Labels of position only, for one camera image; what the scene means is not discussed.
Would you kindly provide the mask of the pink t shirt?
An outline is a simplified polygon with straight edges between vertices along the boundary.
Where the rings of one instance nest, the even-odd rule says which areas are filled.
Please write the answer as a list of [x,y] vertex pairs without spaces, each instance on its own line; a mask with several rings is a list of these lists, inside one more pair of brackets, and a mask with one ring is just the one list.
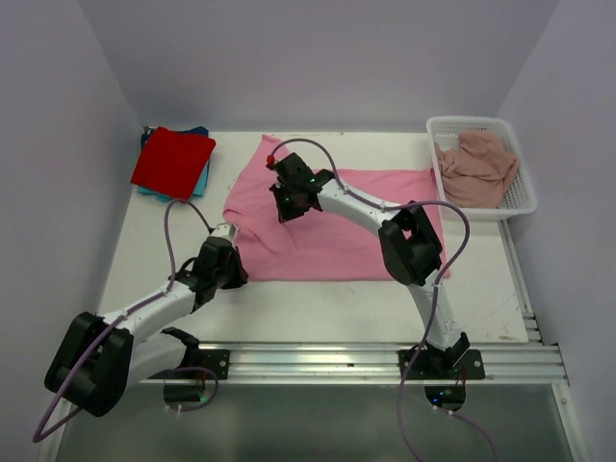
[[[266,159],[280,139],[263,135],[227,196],[223,217],[238,228],[235,243],[252,281],[388,281],[378,238],[351,221],[311,210],[278,221]],[[351,186],[393,202],[435,199],[436,180],[423,170],[342,169]]]

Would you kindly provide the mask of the white plastic basket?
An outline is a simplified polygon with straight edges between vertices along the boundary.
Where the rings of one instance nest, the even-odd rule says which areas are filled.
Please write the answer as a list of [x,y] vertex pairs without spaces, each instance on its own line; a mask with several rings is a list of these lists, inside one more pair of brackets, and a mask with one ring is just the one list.
[[425,127],[428,138],[430,139],[430,156],[436,175],[437,190],[440,198],[453,203],[444,193],[441,175],[438,171],[434,143],[437,142],[444,150],[456,148],[458,146],[458,136],[461,132],[467,130],[480,130],[492,132],[499,136],[503,140],[505,148],[515,153],[520,158],[521,164],[513,184],[508,189],[504,199],[497,208],[459,208],[461,208],[470,219],[491,221],[512,218],[519,215],[528,215],[536,210],[536,194],[527,172],[525,159],[515,132],[508,122],[493,117],[446,115],[429,118]]

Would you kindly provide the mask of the beige t shirt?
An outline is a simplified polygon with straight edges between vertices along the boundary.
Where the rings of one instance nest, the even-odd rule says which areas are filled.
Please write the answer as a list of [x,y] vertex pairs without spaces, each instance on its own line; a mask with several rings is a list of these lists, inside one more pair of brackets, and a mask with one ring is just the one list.
[[458,146],[444,150],[434,143],[446,197],[461,208],[497,208],[513,184],[520,158],[488,131],[467,130]]

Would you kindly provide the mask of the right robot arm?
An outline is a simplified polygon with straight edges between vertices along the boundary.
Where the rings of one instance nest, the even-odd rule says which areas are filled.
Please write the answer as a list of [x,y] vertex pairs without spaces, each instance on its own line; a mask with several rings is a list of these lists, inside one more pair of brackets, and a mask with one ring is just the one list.
[[470,342],[443,287],[443,245],[424,208],[368,196],[333,171],[313,172],[295,153],[280,160],[268,155],[267,168],[276,174],[270,190],[281,222],[315,209],[345,218],[378,238],[386,271],[407,288],[424,324],[425,339],[415,349],[412,369],[419,373],[424,367],[439,378],[458,372]]

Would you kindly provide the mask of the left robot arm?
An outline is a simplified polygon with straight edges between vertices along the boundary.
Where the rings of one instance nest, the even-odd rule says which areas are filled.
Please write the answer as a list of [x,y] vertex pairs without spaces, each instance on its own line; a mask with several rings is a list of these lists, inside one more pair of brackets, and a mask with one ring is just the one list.
[[234,227],[216,227],[198,255],[158,291],[105,316],[77,316],[46,373],[45,388],[101,417],[127,388],[158,373],[215,378],[212,366],[200,359],[199,341],[173,322],[200,309],[216,291],[246,281]]

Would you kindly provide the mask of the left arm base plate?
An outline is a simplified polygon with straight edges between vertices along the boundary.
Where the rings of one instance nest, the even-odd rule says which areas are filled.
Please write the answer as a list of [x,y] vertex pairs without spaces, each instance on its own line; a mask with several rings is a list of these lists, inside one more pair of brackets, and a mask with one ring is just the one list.
[[228,378],[231,365],[229,349],[200,349],[195,354],[194,364],[213,372],[219,380]]

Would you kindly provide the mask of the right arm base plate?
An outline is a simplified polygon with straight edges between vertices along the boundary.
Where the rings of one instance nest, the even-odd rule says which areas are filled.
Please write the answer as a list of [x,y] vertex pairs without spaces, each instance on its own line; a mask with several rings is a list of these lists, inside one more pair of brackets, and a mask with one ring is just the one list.
[[410,366],[406,380],[482,380],[486,377],[481,352],[478,349],[449,348],[447,351],[427,345],[397,351],[401,375]]

